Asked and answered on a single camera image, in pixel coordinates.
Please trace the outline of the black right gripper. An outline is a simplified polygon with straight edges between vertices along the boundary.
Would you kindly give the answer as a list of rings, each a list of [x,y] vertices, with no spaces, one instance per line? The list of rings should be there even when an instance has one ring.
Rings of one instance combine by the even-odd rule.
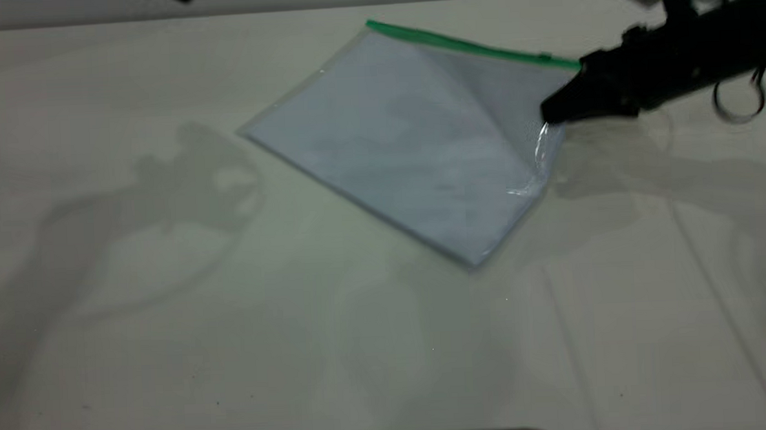
[[[681,26],[633,26],[620,50],[595,50],[580,59],[581,71],[544,99],[545,122],[637,117],[684,94]]]

